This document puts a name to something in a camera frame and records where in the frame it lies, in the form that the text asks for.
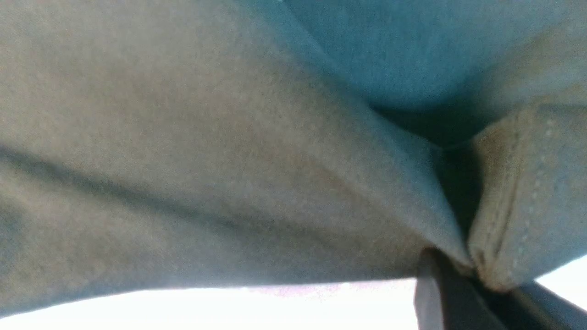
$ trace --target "pants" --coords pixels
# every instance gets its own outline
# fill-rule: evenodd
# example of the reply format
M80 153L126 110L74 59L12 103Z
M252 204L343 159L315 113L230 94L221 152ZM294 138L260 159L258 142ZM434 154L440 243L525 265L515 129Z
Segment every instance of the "pants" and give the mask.
M337 44L305 1L0 4L0 315L406 277L426 247L505 291L587 253L579 5L461 72L402 53L409 26ZM325 22L361 25L341 8Z

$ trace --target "white light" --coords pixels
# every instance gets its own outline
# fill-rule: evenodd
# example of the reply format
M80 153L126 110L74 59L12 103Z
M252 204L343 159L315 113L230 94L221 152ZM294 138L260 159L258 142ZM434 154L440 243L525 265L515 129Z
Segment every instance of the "white light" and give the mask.
M562 298L587 311L587 255L536 281Z
M58 305L0 320L0 328L58 325L61 329L142 324L174 329L256 329L276 326L388 326L417 329L413 307L416 280L353 282L247 289L140 291Z

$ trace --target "gray fabric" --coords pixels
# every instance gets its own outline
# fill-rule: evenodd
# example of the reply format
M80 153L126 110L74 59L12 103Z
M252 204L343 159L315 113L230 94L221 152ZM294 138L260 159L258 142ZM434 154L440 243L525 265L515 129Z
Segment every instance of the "gray fabric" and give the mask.
M2 312L470 265L433 147L231 1L2 4Z
M586 110L530 107L474 141L484 185L469 248L488 287L506 291L587 255Z

